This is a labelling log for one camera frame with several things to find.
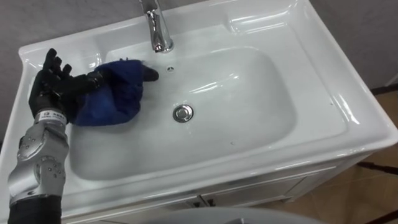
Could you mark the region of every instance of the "drain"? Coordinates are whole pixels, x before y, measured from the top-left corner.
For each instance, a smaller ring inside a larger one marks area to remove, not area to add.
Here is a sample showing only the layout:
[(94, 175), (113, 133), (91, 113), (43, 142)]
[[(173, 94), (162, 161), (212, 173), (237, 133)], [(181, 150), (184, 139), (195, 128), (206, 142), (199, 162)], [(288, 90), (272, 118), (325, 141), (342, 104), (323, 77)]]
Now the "drain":
[(179, 123), (185, 123), (193, 117), (193, 109), (189, 105), (179, 105), (173, 111), (173, 118)]

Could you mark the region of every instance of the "robotic hand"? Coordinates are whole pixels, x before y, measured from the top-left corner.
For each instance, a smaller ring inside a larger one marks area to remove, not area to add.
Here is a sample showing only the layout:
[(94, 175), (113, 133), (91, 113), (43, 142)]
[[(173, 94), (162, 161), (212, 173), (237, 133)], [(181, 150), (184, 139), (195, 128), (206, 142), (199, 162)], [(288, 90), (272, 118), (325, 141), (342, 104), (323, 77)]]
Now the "robotic hand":
[(8, 182), (11, 193), (9, 224), (61, 223), (65, 184), (64, 162), (69, 146), (65, 126), (78, 112), (77, 96), (101, 87), (107, 71), (70, 76), (50, 49), (29, 97), (34, 124), (19, 142), (16, 168)]

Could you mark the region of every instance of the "faucet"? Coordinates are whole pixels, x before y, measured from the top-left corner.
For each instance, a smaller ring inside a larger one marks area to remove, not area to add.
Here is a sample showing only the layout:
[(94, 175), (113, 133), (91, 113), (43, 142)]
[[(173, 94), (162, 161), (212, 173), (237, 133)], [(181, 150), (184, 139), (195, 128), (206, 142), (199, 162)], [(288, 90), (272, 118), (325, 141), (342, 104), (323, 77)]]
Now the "faucet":
[(139, 0), (149, 24), (150, 40), (156, 53), (168, 53), (174, 43), (170, 38), (158, 0)]

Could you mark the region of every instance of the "blue rag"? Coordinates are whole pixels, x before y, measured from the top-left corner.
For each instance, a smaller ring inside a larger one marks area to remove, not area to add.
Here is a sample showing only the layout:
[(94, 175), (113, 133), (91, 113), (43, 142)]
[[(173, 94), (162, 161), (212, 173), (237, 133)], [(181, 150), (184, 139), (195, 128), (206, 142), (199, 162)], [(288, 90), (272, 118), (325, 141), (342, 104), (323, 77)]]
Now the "blue rag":
[(143, 67), (140, 60), (120, 60), (95, 68), (112, 71), (112, 79), (99, 90), (81, 97), (74, 124), (77, 126), (106, 126), (130, 121), (140, 110)]

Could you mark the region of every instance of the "sink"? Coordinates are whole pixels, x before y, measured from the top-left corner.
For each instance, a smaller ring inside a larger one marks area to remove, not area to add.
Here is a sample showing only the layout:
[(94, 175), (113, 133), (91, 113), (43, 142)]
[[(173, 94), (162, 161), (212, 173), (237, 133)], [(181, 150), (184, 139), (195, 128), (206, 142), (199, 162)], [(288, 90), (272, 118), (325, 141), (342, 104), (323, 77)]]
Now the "sink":
[[(29, 86), (49, 48), (72, 75), (136, 58), (160, 73), (117, 126), (68, 125), (64, 217), (297, 166), (371, 153), (398, 132), (309, 0), (211, 0), (164, 12), (173, 51), (152, 51), (144, 17), (22, 47), (24, 69), (0, 154), (0, 223)], [(174, 120), (188, 105), (193, 117)]]
[[(115, 55), (109, 61), (117, 60)], [(266, 146), (285, 137), (296, 123), (280, 73), (257, 49), (215, 48), (208, 54), (146, 63), (159, 71), (160, 79), (145, 83), (137, 117), (118, 126), (72, 127), (71, 168), (81, 178), (184, 170)], [(183, 124), (172, 116), (181, 104), (194, 110)]]

